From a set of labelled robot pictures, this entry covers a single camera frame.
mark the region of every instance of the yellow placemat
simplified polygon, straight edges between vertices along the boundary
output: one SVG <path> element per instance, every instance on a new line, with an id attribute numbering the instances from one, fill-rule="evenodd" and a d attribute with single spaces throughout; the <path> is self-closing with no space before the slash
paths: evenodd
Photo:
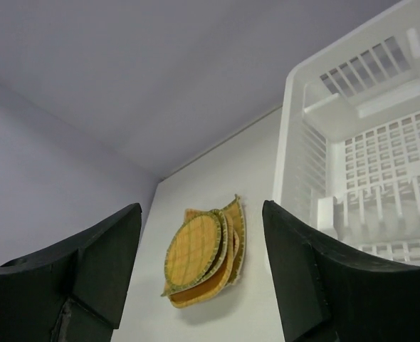
<path id="1" fill-rule="evenodd" d="M 233 245 L 233 222 L 229 215 L 226 216 L 228 227 L 228 245 Z M 233 266 L 233 249 L 228 248 L 226 257 L 221 267 L 206 281 L 191 289 L 178 292 L 169 296 L 169 300 L 176 308 L 184 308 L 215 297 L 226 285 L 231 275 Z"/>
<path id="2" fill-rule="evenodd" d="M 233 247 L 233 267 L 232 274 L 229 277 L 228 285 L 233 285 L 237 282 L 240 277 L 241 267 L 243 265 L 243 260 L 245 258 L 245 248 L 246 248 L 246 225 L 245 217 L 243 215 L 243 208 L 240 203 L 240 197 L 236 195 L 236 198 L 226 205 L 223 209 L 223 212 L 232 218 L 233 230 L 234 230 L 234 247 Z M 191 218 L 203 212 L 197 209 L 186 209 L 185 210 L 185 219 Z"/>
<path id="3" fill-rule="evenodd" d="M 221 223 L 210 212 L 183 223 L 166 253 L 164 275 L 173 291 L 189 289 L 210 269 L 221 242 Z"/>
<path id="4" fill-rule="evenodd" d="M 224 262 L 224 259 L 226 258 L 227 250 L 228 250 L 228 227 L 227 227 L 227 221 L 224 216 L 224 213 L 219 209 L 213 209 L 209 212 L 210 214 L 215 215 L 218 218 L 220 227 L 221 227 L 221 241 L 219 244 L 218 251 L 216 253 L 216 256 L 214 257 L 214 260 L 212 261 L 210 267 L 207 269 L 204 275 L 198 280 L 193 282 L 192 285 L 189 285 L 188 287 L 185 286 L 170 286 L 169 282 L 166 281 L 166 284 L 164 285 L 164 291 L 162 293 L 162 296 L 168 296 L 170 294 L 174 294 L 180 291 L 184 291 L 187 289 L 190 289 L 193 286 L 199 285 L 200 283 L 206 281 L 208 278 L 213 276 L 216 271 L 219 270 L 221 265 Z M 204 212 L 199 213 L 193 213 L 192 215 L 189 215 L 187 219 L 185 219 L 185 222 L 192 221 L 195 217 L 199 217 L 200 215 L 205 214 Z"/>

